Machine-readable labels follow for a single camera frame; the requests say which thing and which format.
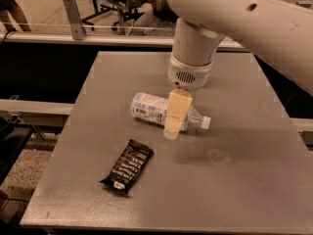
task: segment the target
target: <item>metal bracket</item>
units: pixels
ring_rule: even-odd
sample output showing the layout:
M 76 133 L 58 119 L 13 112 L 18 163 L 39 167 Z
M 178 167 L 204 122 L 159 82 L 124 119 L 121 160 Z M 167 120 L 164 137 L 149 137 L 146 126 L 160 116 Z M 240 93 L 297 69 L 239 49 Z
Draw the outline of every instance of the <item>metal bracket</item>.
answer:
M 81 23 L 76 0 L 63 0 L 63 2 L 67 10 L 72 38 L 82 40 L 86 32 Z

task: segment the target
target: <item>black packet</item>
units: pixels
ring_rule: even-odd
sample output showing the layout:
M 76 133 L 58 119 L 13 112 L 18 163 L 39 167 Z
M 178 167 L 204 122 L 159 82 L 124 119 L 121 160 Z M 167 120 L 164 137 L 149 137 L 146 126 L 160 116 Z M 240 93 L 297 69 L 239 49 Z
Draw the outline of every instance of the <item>black packet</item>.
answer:
M 128 193 L 153 154 L 154 151 L 148 146 L 129 139 L 110 174 L 100 182 L 119 192 Z

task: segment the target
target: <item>floor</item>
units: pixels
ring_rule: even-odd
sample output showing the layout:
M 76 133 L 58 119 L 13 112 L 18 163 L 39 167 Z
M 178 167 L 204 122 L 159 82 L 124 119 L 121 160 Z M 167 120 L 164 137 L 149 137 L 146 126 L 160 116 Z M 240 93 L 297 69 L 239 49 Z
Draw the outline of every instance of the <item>floor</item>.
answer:
M 67 22 L 67 15 L 62 0 L 17 0 L 27 16 L 27 20 L 31 25 L 34 33 L 58 33 L 70 34 L 70 28 Z M 282 0 L 295 4 L 296 1 L 312 1 L 313 0 Z M 81 18 L 84 18 L 93 12 L 91 0 L 76 0 Z M 112 23 L 117 20 L 116 13 L 110 13 L 100 16 L 93 20 L 96 24 L 95 30 L 91 26 L 86 25 L 87 32 L 90 34 L 118 34 L 112 30 Z M 158 29 L 162 34 L 171 35 L 173 33 L 172 24 L 159 24 Z M 4 30 L 4 26 L 0 24 L 0 30 Z M 150 31 L 140 31 L 142 35 L 153 34 Z M 48 163 L 51 152 L 58 141 L 58 135 L 47 133 L 46 139 L 38 146 L 36 137 L 32 136 L 26 144 L 20 157 L 14 164 L 6 180 L 0 186 L 0 190 L 4 191 L 13 199 L 21 199 L 29 201 L 41 174 Z M 19 227 L 19 221 L 27 206 L 27 203 L 16 201 L 19 208 L 13 216 L 10 224 Z

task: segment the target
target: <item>bottle label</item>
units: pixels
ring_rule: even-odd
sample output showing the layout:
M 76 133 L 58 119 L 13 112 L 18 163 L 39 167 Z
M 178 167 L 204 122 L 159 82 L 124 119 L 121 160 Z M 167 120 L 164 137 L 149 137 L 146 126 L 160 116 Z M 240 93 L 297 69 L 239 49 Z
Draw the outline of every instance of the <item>bottle label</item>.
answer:
M 131 105 L 132 116 L 164 125 L 167 102 L 166 98 L 146 93 L 137 93 Z

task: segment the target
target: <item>person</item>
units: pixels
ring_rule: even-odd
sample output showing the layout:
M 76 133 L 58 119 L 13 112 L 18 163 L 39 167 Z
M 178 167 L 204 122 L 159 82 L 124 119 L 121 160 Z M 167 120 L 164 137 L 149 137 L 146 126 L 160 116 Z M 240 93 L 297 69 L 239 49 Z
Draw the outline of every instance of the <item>person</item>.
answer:
M 9 13 L 23 31 L 31 31 L 22 8 L 16 0 L 0 0 L 0 21 L 8 31 L 15 31 Z

